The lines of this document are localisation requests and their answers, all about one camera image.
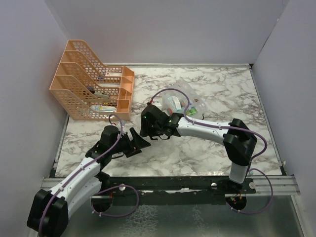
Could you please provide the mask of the clear medicine kit box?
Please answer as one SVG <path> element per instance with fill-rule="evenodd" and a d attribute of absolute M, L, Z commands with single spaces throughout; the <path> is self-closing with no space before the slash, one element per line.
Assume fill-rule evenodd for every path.
<path fill-rule="evenodd" d="M 196 93 L 196 91 L 187 82 L 177 82 L 169 88 L 175 88 L 189 98 L 189 107 L 186 110 L 186 115 L 195 119 L 204 119 L 204 115 L 208 112 L 208 105 Z M 161 93 L 162 108 L 168 115 L 173 113 L 183 113 L 188 104 L 185 95 L 175 90 L 167 90 Z"/>

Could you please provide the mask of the small green box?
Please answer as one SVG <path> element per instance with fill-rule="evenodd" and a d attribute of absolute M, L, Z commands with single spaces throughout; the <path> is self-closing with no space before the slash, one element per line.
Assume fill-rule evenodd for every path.
<path fill-rule="evenodd" d="M 197 114 L 197 113 L 198 113 L 198 112 L 197 112 L 197 110 L 196 110 L 195 107 L 192 107 L 191 109 L 186 110 L 186 115 L 187 115 L 187 116 L 193 116 L 193 115 L 195 115 L 195 114 Z"/>

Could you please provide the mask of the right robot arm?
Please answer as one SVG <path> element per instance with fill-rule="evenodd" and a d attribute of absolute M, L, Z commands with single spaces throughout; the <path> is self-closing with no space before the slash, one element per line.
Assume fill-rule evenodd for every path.
<path fill-rule="evenodd" d="M 142 137 L 171 136 L 196 137 L 223 145 L 231 161 L 227 188 L 238 193 L 245 186 L 245 178 L 257 143 L 257 138 L 239 119 L 230 123 L 215 123 L 184 117 L 183 114 L 167 115 L 158 107 L 148 104 L 141 113 Z"/>

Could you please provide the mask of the clear teal pad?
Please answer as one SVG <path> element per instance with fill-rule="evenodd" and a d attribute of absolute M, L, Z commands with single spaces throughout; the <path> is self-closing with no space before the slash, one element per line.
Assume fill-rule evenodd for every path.
<path fill-rule="evenodd" d="M 170 101 L 170 103 L 172 103 L 174 105 L 176 110 L 181 110 L 182 109 L 181 102 L 176 96 L 170 96 L 168 98 L 168 100 Z"/>

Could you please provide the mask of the clear compartment tray insert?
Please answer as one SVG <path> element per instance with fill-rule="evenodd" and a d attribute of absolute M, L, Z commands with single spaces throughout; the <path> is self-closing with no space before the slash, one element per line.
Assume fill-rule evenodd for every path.
<path fill-rule="evenodd" d="M 181 105 L 182 105 L 181 110 L 176 110 L 174 105 L 172 103 L 170 103 L 170 101 L 168 100 L 168 98 L 170 96 L 176 96 L 180 100 Z M 203 119 L 204 115 L 208 111 L 208 107 L 207 107 L 206 103 L 198 95 L 189 94 L 188 98 L 189 98 L 189 102 L 190 102 L 188 109 L 195 107 L 197 110 L 197 114 L 190 116 L 190 117 L 196 118 L 196 119 Z M 169 114 L 169 115 L 172 115 L 173 113 L 181 113 L 182 114 L 185 107 L 187 106 L 187 104 L 188 104 L 187 98 L 181 93 L 176 94 L 175 92 L 173 92 L 173 93 L 167 93 L 167 94 L 162 96 L 162 107 L 166 110 L 167 114 Z"/>

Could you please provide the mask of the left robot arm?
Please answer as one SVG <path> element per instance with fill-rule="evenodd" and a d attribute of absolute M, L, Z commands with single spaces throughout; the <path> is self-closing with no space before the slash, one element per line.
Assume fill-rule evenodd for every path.
<path fill-rule="evenodd" d="M 70 217 L 90 196 L 108 191 L 109 182 L 103 179 L 102 169 L 112 156 L 122 153 L 131 157 L 151 145 L 134 128 L 130 133 L 131 139 L 122 129 L 114 125 L 105 126 L 100 140 L 70 175 L 50 190 L 41 189 L 36 193 L 27 227 L 37 231 L 41 237 L 61 236 Z"/>

